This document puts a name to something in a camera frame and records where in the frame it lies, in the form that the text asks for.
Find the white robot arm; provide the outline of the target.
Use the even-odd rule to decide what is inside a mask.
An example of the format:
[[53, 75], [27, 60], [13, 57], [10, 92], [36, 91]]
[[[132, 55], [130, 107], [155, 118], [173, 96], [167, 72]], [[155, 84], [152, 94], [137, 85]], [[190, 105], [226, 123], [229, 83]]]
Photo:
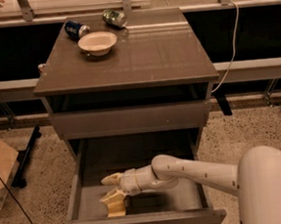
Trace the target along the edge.
[[232, 165], [157, 155], [142, 168], [103, 178], [113, 189], [100, 202], [111, 217], [123, 216], [126, 197], [172, 188], [181, 178], [236, 196], [241, 224], [281, 224], [281, 151], [268, 146], [247, 150]]

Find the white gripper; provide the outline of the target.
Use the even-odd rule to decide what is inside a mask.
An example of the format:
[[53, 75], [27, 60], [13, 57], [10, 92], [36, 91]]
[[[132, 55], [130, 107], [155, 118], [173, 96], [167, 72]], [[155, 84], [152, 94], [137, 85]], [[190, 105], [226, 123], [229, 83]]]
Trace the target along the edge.
[[107, 208], [110, 202], [124, 201], [126, 194], [130, 196], [141, 194], [144, 190], [153, 190], [157, 180], [150, 165], [143, 168], [131, 168], [121, 173], [113, 173], [102, 179], [105, 186], [120, 185], [121, 189], [113, 188], [100, 198]]

